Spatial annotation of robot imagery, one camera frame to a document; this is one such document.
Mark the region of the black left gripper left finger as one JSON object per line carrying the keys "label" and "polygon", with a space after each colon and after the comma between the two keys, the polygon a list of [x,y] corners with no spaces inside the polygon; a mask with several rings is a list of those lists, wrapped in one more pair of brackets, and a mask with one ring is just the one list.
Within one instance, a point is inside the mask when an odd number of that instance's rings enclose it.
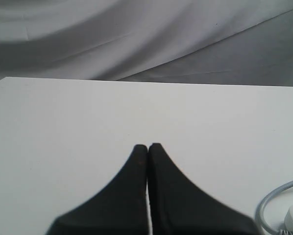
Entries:
{"label": "black left gripper left finger", "polygon": [[117,175],[94,197],[55,219],[49,235],[146,235],[147,147],[134,146]]}

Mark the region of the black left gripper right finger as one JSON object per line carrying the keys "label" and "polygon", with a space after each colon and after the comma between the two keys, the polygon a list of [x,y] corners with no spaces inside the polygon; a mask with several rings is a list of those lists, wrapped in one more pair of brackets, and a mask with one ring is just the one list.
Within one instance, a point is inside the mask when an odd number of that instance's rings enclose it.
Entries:
{"label": "black left gripper right finger", "polygon": [[191,182],[159,143],[148,150],[148,193],[155,235],[255,235],[248,216]]}

